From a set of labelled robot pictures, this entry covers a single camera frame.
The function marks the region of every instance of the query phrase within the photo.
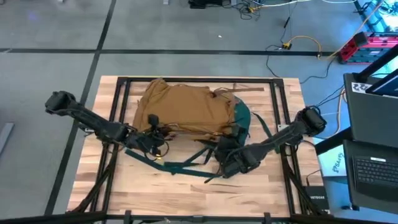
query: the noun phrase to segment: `white paper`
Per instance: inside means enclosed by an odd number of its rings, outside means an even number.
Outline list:
[[[366,93],[365,91],[372,85],[366,83],[351,83],[351,89],[355,93]]]
[[[314,143],[322,141],[314,138]],[[338,146],[334,149],[318,156],[319,164],[321,166],[322,175],[324,177],[340,177],[347,176],[346,162],[344,159],[343,146]]]

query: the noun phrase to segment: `floor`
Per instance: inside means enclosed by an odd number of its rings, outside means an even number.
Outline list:
[[[108,14],[113,4],[114,10]],[[333,52],[362,22],[353,11],[353,4],[300,2],[284,40],[309,35],[322,44],[323,51]],[[173,50],[263,51],[268,45],[280,44],[288,15],[289,7],[282,6],[263,9],[257,21],[245,21],[235,9],[192,10],[186,0],[170,0],[168,6],[162,0],[66,0],[64,4],[14,0],[1,5],[0,127],[9,121],[16,125],[0,155],[0,219],[42,215],[45,211],[72,127],[70,118],[44,112],[52,91],[74,93],[90,108],[102,75],[272,77],[266,68],[266,54],[182,54]],[[104,32],[104,24],[109,22]],[[100,55],[103,49],[136,51]],[[329,61],[306,56],[317,51],[311,40],[295,40],[291,51],[298,55],[270,56],[269,66],[275,74],[301,81],[310,75],[325,75]],[[306,105],[318,103],[340,87],[342,74],[364,67],[333,62],[327,78],[309,79],[302,85]],[[335,132],[336,106],[332,101],[321,107],[329,124],[321,136]],[[342,127],[349,125],[344,104],[341,123]],[[63,213],[67,206],[82,144],[83,133],[78,132],[55,213]],[[365,208],[342,211],[340,207],[349,202],[346,185],[332,180],[325,180],[325,185],[331,210],[338,217],[398,220],[396,215]]]

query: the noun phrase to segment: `backpack strap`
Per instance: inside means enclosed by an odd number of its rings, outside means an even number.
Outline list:
[[[209,147],[204,147],[201,151],[198,151],[197,153],[195,153],[193,156],[191,156],[190,158],[188,158],[184,162],[164,162],[164,166],[166,166],[166,167],[190,167],[190,166],[201,165],[200,163],[192,162],[192,161],[194,161],[196,158],[201,156],[207,150],[209,150],[209,152],[210,152],[210,148]]]
[[[267,134],[267,136],[270,138],[270,137],[272,136],[272,134],[271,134],[271,131],[269,130],[269,128],[268,128],[266,122],[260,117],[260,115],[254,113],[254,112],[252,112],[252,114],[254,114],[254,115],[257,117],[257,119],[258,119],[258,120],[260,121],[260,123],[261,123],[262,129],[263,129],[264,132]],[[275,152],[278,153],[278,154],[280,153],[280,147],[279,147],[279,146],[278,146],[278,147],[275,147]]]
[[[197,170],[187,170],[187,169],[183,169],[181,167],[166,167],[163,166],[161,164],[158,164],[148,158],[145,158],[144,156],[133,152],[130,149],[126,149],[125,153],[145,164],[147,164],[148,166],[151,166],[157,170],[161,170],[161,171],[166,171],[166,172],[170,172],[172,175],[174,174],[187,174],[187,175],[194,175],[197,177],[207,177],[207,178],[211,178],[211,177],[221,177],[221,175],[218,174],[213,174],[210,172],[202,172],[202,171],[197,171]]]
[[[237,92],[244,92],[244,91],[264,91],[264,88],[257,87],[257,88],[240,88],[240,89],[230,89],[230,88],[218,88],[213,91],[215,96],[220,96],[223,93],[237,93]]]

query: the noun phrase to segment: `laptop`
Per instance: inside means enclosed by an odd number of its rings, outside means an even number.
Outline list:
[[[344,140],[353,205],[398,214],[398,149]]]

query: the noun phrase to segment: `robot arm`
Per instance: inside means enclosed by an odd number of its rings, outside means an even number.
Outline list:
[[[232,150],[217,150],[216,158],[221,164],[224,178],[238,172],[247,173],[257,168],[268,152],[283,144],[297,145],[303,135],[314,136],[321,133],[326,121],[316,107],[299,111],[293,123],[261,143],[250,144]]]
[[[160,154],[158,147],[164,144],[163,136],[155,132],[139,133],[126,124],[110,122],[76,102],[75,97],[65,91],[55,91],[45,103],[45,111],[72,118],[92,129],[103,142],[115,143],[127,148],[140,149],[153,155]]]

